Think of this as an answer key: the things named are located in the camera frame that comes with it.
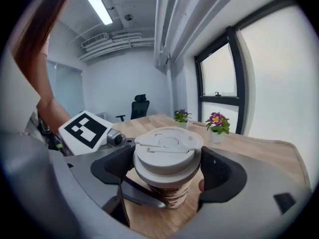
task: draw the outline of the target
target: hair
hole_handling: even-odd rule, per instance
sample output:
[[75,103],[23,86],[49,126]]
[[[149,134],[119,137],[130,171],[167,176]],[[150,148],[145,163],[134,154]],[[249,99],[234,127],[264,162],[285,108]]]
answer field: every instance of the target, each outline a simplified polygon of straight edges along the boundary
[[67,0],[42,0],[14,46],[13,56],[22,73],[34,66]]

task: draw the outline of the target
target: office chair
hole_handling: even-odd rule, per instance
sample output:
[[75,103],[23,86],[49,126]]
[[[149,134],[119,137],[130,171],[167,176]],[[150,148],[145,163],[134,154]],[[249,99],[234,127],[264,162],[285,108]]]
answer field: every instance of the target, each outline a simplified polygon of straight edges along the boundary
[[[146,113],[148,112],[150,102],[146,100],[146,95],[137,95],[135,97],[135,102],[132,103],[132,114],[131,119],[137,119],[142,118],[146,116]],[[125,115],[119,115],[116,116],[116,118],[121,118],[121,121],[124,121],[123,117]]]

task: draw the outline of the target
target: glass wall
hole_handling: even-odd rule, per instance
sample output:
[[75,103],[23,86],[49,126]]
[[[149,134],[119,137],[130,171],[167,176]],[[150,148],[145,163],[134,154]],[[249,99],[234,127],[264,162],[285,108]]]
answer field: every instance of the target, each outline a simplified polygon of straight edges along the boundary
[[49,81],[55,98],[73,117],[85,110],[82,84],[82,71],[47,62]]

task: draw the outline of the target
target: ceiling light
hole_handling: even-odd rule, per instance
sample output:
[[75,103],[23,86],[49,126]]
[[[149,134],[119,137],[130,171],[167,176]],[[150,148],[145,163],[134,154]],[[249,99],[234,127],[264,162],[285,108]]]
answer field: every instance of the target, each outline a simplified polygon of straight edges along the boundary
[[91,6],[93,7],[97,15],[100,17],[104,25],[107,25],[113,22],[102,0],[88,0],[88,1],[90,2]]

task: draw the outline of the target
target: window frame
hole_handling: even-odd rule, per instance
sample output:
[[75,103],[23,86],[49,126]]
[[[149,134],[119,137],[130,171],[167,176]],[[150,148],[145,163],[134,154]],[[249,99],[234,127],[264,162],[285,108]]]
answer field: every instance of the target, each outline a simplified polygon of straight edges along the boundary
[[[286,7],[296,5],[294,0],[274,0],[265,6],[257,9],[247,17],[240,20],[234,26],[229,26],[225,31],[216,38],[211,44],[204,48],[197,56],[194,57],[196,78],[197,78],[197,97],[198,97],[198,121],[202,121],[202,105],[206,103],[216,103],[224,105],[232,105],[238,107],[238,120],[236,127],[236,134],[243,134],[245,130],[248,105],[249,105],[249,86],[248,76],[246,70],[246,62],[243,51],[236,36],[236,31],[246,28],[256,21]],[[236,75],[236,97],[216,97],[206,96],[203,92],[203,77],[201,62],[208,58],[211,54],[219,50],[226,44],[229,44],[231,56],[234,62],[234,69]]]

